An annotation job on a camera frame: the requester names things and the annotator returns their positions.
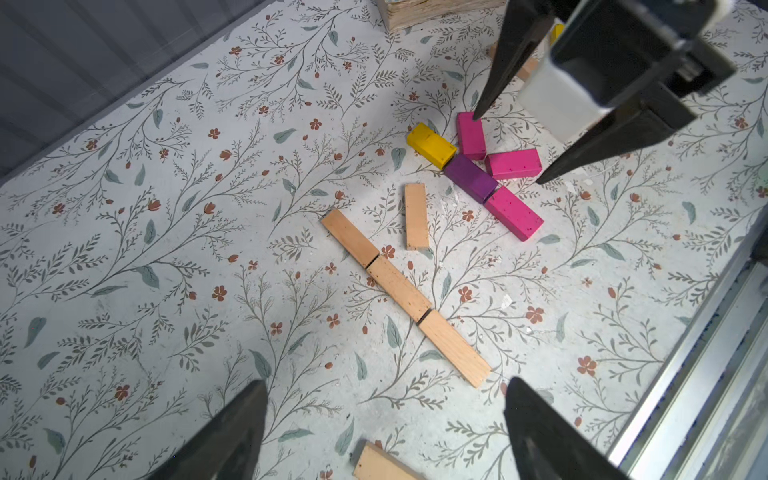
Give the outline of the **natural wood block long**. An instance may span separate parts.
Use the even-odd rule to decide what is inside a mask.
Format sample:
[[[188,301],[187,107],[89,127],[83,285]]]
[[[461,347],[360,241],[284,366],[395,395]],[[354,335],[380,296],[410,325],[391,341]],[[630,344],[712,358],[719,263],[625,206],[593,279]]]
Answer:
[[[487,50],[488,57],[493,60],[496,54],[498,43],[493,43]],[[516,77],[519,78],[521,81],[526,82],[531,74],[536,70],[536,68],[539,65],[539,61],[531,56],[529,57],[523,66],[518,70]]]

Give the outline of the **yellow thin block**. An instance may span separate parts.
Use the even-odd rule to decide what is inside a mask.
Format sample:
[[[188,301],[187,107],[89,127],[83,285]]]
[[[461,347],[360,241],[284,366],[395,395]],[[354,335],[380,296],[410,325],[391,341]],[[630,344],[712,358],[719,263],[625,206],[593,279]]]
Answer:
[[[549,33],[549,45],[553,46],[555,42],[560,38],[563,31],[565,29],[565,25],[561,23],[556,23]]]

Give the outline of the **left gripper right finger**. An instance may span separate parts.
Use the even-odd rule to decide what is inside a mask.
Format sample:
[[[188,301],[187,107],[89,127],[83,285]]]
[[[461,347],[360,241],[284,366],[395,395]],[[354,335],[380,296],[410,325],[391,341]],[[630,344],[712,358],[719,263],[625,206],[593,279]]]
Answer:
[[[520,377],[509,381],[504,414],[521,479],[626,477]]]

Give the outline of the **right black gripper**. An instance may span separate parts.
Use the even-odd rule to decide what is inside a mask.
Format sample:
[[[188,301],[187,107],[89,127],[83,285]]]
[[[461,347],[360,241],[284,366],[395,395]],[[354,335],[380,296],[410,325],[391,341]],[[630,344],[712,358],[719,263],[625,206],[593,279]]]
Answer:
[[[702,38],[732,7],[730,1],[510,0],[473,119],[490,109],[556,17],[565,29],[551,47],[553,64],[599,106],[618,107],[536,183],[661,143],[696,119],[679,97],[706,93],[734,74],[730,61]]]

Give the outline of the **magenta block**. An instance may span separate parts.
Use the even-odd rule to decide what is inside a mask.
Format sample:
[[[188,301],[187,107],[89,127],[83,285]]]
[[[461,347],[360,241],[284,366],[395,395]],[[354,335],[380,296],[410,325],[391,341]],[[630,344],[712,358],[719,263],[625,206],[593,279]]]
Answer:
[[[485,166],[496,180],[536,177],[542,172],[536,149],[492,153],[485,158]]]
[[[530,239],[544,220],[506,187],[499,187],[485,202],[486,209],[520,241]]]
[[[483,124],[475,120],[472,112],[461,112],[456,119],[459,149],[474,161],[482,161],[487,155]]]

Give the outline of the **natural wood block pair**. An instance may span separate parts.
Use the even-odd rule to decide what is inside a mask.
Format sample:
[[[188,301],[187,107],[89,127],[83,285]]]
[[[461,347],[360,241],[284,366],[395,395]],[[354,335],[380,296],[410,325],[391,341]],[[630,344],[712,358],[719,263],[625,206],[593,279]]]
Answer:
[[[363,480],[422,480],[423,477],[386,453],[374,443],[366,442],[356,462],[353,475]]]

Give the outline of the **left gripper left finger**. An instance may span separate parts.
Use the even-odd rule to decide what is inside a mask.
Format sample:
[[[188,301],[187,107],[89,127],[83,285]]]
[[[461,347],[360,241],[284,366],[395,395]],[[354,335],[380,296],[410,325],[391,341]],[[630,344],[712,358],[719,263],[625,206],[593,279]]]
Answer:
[[[250,382],[151,479],[251,479],[261,450],[268,392]]]

